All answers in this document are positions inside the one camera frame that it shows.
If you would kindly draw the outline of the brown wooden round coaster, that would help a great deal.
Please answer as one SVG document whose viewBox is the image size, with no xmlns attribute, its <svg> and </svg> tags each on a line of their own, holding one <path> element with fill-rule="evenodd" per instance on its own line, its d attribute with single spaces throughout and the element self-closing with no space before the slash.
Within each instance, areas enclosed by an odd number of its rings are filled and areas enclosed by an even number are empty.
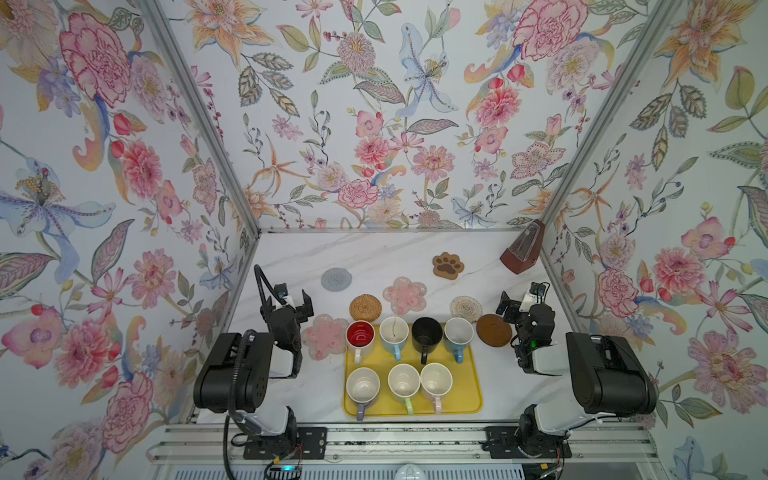
<svg viewBox="0 0 768 480">
<path fill-rule="evenodd" d="M 509 323 L 496 314 L 482 315 L 476 322 L 480 340 L 493 348 L 503 348 L 512 341 L 513 330 Z"/>
</svg>

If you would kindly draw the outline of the grey woven coaster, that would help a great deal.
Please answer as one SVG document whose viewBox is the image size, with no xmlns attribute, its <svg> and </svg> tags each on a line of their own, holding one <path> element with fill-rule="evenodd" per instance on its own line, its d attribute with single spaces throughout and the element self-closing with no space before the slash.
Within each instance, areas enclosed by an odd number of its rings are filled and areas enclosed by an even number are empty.
<svg viewBox="0 0 768 480">
<path fill-rule="evenodd" d="M 353 281 L 352 274 L 345 268 L 334 267 L 326 270 L 320 279 L 321 286 L 329 292 L 347 289 Z"/>
</svg>

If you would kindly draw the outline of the colourful embroidered coaster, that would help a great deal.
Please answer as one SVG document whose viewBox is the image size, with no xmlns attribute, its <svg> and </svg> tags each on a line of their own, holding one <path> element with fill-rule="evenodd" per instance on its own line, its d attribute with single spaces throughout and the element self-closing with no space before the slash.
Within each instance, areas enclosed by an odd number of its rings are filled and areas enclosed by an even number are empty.
<svg viewBox="0 0 768 480">
<path fill-rule="evenodd" d="M 483 315 L 483 307 L 479 301 L 470 296 L 455 297 L 449 307 L 453 317 L 463 318 L 470 323 L 476 323 Z"/>
</svg>

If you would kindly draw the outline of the brown paw coaster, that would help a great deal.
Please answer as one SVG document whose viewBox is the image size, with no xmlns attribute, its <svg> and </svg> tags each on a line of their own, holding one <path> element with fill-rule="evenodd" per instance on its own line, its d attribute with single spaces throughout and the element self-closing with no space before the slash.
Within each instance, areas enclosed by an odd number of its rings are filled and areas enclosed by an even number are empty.
<svg viewBox="0 0 768 480">
<path fill-rule="evenodd" d="M 433 274 L 439 278 L 454 281 L 464 271 L 465 265 L 455 254 L 443 252 L 432 259 Z"/>
</svg>

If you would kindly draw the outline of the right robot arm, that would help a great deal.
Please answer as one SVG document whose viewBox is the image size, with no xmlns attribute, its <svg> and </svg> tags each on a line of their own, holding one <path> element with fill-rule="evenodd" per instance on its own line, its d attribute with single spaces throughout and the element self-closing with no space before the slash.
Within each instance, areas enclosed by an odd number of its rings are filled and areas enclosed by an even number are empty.
<svg viewBox="0 0 768 480">
<path fill-rule="evenodd" d="M 606 419 L 649 415 L 658 394 L 628 341 L 620 336 L 569 332 L 555 343 L 549 284 L 533 282 L 520 300 L 503 292 L 496 314 L 513 326 L 518 366 L 530 375 L 564 380 L 568 391 L 531 404 L 516 428 L 488 427 L 483 449 L 493 459 L 571 456 L 573 431 Z"/>
</svg>

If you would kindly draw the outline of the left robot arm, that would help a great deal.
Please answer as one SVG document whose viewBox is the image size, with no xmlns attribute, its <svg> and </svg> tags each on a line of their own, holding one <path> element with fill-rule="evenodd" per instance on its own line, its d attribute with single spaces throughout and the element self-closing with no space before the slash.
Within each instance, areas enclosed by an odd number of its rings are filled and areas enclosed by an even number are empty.
<svg viewBox="0 0 768 480">
<path fill-rule="evenodd" d="M 198 374 L 193 400 L 197 408 L 224 414 L 245 436 L 248 459 L 293 453 L 300 443 L 291 407 L 266 399 L 271 380 L 294 379 L 302 362 L 301 325 L 314 315 L 311 297 L 296 305 L 283 284 L 279 301 L 262 301 L 266 332 L 223 333 Z"/>
</svg>

